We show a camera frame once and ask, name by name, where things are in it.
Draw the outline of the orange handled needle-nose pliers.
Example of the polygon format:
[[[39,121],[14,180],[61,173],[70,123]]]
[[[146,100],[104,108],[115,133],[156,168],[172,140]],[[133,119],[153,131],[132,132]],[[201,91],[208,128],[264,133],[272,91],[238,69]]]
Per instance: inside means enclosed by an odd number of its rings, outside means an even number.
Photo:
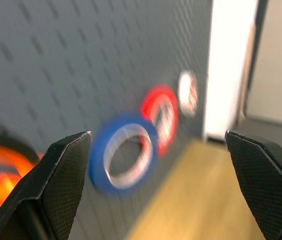
[[[44,156],[18,138],[0,132],[0,207],[17,183]]]

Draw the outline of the red tape roll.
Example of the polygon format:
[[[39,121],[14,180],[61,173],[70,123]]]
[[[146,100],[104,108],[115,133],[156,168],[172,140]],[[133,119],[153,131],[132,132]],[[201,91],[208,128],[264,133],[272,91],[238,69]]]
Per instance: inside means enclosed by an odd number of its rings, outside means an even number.
[[[154,86],[146,95],[141,113],[146,120],[155,124],[160,110],[167,107],[161,122],[156,127],[158,133],[157,152],[159,157],[164,157],[173,144],[179,123],[178,100],[173,89],[166,84]]]

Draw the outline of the blue tape roll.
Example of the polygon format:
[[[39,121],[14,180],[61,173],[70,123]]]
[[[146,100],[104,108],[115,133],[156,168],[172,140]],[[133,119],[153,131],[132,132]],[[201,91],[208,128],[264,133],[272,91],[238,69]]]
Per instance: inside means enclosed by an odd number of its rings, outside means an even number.
[[[131,137],[140,137],[143,152],[127,171],[110,174],[110,165],[117,149]],[[142,185],[158,161],[158,131],[141,113],[117,116],[92,141],[88,174],[95,188],[108,196],[131,193]]]

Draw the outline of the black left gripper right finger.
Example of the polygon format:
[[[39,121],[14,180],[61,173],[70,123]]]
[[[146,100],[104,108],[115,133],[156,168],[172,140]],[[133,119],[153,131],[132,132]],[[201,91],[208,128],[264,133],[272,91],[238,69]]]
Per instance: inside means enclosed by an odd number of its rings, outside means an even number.
[[[282,240],[282,147],[228,130],[225,141],[240,190],[266,240]]]

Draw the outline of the clear tape roll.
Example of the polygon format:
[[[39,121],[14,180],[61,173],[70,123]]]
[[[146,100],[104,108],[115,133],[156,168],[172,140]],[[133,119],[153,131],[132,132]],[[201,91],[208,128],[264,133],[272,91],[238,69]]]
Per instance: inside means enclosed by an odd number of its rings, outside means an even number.
[[[196,75],[189,70],[180,73],[178,79],[178,101],[180,111],[185,116],[193,117],[198,107],[198,87]]]

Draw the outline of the grey pegboard panel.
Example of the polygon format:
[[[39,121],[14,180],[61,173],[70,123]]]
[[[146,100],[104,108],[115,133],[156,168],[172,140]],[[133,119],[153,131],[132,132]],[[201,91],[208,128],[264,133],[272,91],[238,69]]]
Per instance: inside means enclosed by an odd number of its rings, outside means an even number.
[[[0,130],[45,152],[136,112],[155,85],[197,79],[194,116],[143,184],[106,197],[89,178],[70,240],[124,240],[204,125],[213,0],[0,0]]]

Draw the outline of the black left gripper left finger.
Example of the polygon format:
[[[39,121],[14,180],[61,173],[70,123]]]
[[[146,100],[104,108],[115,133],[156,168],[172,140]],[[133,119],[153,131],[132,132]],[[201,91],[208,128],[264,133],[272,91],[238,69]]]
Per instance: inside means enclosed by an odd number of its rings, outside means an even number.
[[[91,132],[84,131],[49,146],[1,205],[0,240],[68,240],[91,142]]]

